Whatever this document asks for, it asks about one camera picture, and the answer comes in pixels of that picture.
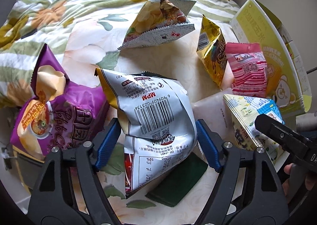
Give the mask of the person's right hand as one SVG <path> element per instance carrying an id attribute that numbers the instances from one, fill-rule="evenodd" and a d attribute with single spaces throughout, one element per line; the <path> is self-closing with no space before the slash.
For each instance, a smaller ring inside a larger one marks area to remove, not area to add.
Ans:
<path id="1" fill-rule="evenodd" d="M 291 163 L 288 164 L 284 167 L 284 172 L 287 175 L 291 174 L 292 168 L 295 167 L 296 165 Z M 311 191 L 314 187 L 314 185 L 316 184 L 316 176 L 313 175 L 307 175 L 305 178 L 305 187 L 308 191 Z M 287 198 L 291 199 L 290 197 L 290 180 L 286 179 L 286 181 L 282 184 L 283 190 L 284 190 L 284 194 Z"/>

